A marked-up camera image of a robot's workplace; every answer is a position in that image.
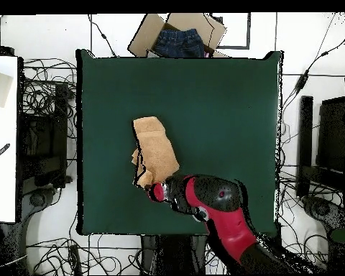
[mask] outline blue jeans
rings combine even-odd
[[[204,58],[203,41],[196,29],[162,30],[154,51],[165,58]]]

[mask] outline tan cloth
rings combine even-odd
[[[179,169],[173,147],[166,137],[165,128],[155,116],[133,121],[139,148],[133,152],[132,163],[138,164],[134,184],[146,185],[163,182]]]

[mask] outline black border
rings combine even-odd
[[[12,56],[14,55],[14,49],[11,47],[0,46],[0,56]],[[22,221],[22,191],[23,191],[23,172],[21,163],[21,112],[22,112],[22,101],[24,93],[24,61],[22,57],[17,57],[17,138],[16,138],[16,172],[15,172],[15,223]],[[0,222],[0,224],[10,224],[9,222]]]
[[[78,194],[78,223],[75,227],[76,232],[83,235],[83,111],[82,111],[82,90],[83,90],[83,61],[82,50],[75,51],[77,60],[77,85],[75,92],[75,110],[77,113],[77,194]]]

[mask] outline white surface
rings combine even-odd
[[[137,31],[143,14],[98,14],[93,15],[93,21],[98,23],[101,31],[107,36],[115,53],[120,56],[132,56],[127,50],[130,40]],[[285,52],[284,73],[302,73],[316,56],[327,26],[331,21],[331,13],[278,13],[277,50]],[[345,37],[345,15],[335,17],[328,32],[321,52],[339,44]],[[224,24],[229,19],[224,17]],[[75,63],[75,49],[91,48],[91,28],[86,15],[41,15],[41,16],[4,16],[2,19],[1,43],[13,47],[16,55],[26,58],[62,58]],[[276,13],[252,13],[251,44],[249,50],[220,50],[236,58],[263,58],[275,48]],[[106,41],[93,26],[92,52],[96,57],[111,57]],[[57,75],[68,75],[69,71],[56,70]],[[311,69],[310,74],[345,75],[345,45],[330,55],[321,58]],[[297,80],[296,76],[283,76],[283,97],[287,98]],[[314,96],[314,124],[318,119],[319,104],[325,98],[334,98],[345,94],[343,78],[327,78],[311,76],[307,85],[300,92],[285,114],[285,121],[290,125],[291,133],[298,129],[298,101],[300,96],[308,94]],[[68,141],[68,157],[73,158],[75,145]],[[284,146],[286,153],[285,164],[296,164],[296,138]],[[284,168],[293,173],[293,168]],[[76,179],[75,163],[67,170]],[[63,190],[60,202],[42,213],[36,214],[28,228],[27,243],[33,244],[52,238],[67,237],[68,229],[73,222],[77,204],[76,180]],[[293,215],[288,208],[284,208],[284,218],[291,223]],[[324,234],[322,226],[306,216],[301,208],[294,208],[295,222],[293,226],[298,231],[299,242],[313,233]],[[72,230],[72,236],[82,247],[87,247],[87,236],[78,236]],[[295,241],[293,232],[282,229],[283,239],[287,244]],[[91,236],[91,246],[97,246],[99,235]],[[313,239],[307,244],[313,251],[326,251],[322,239]],[[140,247],[138,236],[103,236],[101,247]],[[113,253],[120,257],[120,251]],[[28,261],[33,266],[40,259],[38,249],[29,249]],[[124,253],[123,266],[127,265],[127,254]],[[128,269],[129,274],[138,271]],[[102,271],[92,269],[91,274]]]
[[[0,56],[0,73],[13,78],[6,105],[0,108],[0,149],[10,144],[0,156],[0,222],[15,222],[17,58]]]
[[[226,33],[219,45],[231,45],[233,47],[247,45],[248,13],[214,13],[214,17],[223,17]]]

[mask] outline cloth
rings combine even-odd
[[[154,51],[165,58],[204,58],[203,40],[196,29],[163,29],[157,38]]]
[[[137,166],[134,184],[144,188],[165,181],[179,169],[179,163],[164,126],[150,116],[134,120],[133,129],[139,144],[132,155],[132,163]]]

